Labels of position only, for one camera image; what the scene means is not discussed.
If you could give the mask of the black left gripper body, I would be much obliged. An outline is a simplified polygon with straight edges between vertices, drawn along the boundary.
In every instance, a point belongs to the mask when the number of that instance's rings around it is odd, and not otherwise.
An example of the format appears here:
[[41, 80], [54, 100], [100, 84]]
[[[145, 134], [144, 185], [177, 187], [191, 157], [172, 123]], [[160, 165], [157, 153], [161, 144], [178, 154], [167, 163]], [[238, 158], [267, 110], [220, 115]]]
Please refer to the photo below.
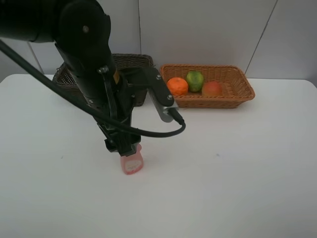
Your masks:
[[[103, 107], [101, 107], [101, 104], [96, 104], [96, 109], [102, 113], [106, 113], [106, 116], [108, 116], [108, 108], [106, 104], [104, 104]], [[129, 105], [128, 109], [129, 115], [123, 116], [123, 118], [119, 118], [119, 122], [123, 125], [130, 126], [134, 104]], [[118, 152], [119, 149], [128, 145], [135, 145], [135, 152], [137, 151], [137, 145], [141, 142], [140, 135], [134, 135], [126, 131], [121, 131], [98, 118], [96, 118], [96, 122], [98, 127], [106, 137], [105, 144], [108, 151]]]

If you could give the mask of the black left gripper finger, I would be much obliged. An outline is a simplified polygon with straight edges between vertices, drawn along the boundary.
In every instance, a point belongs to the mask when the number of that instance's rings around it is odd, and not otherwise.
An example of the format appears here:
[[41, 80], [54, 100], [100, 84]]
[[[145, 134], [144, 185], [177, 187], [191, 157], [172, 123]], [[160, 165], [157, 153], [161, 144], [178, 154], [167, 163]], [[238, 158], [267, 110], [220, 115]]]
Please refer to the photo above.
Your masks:
[[128, 157], [135, 154], [135, 145], [124, 146], [118, 150], [121, 157]]

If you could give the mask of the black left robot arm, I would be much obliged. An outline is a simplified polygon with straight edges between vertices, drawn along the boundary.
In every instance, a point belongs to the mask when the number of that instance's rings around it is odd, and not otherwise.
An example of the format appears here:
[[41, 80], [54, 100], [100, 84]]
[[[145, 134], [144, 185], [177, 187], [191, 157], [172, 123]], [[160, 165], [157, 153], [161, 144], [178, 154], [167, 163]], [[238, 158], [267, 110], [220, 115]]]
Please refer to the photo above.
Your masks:
[[0, 35], [54, 42], [87, 104], [122, 125], [131, 124], [132, 93], [108, 42], [111, 20], [95, 0], [3, 0]]

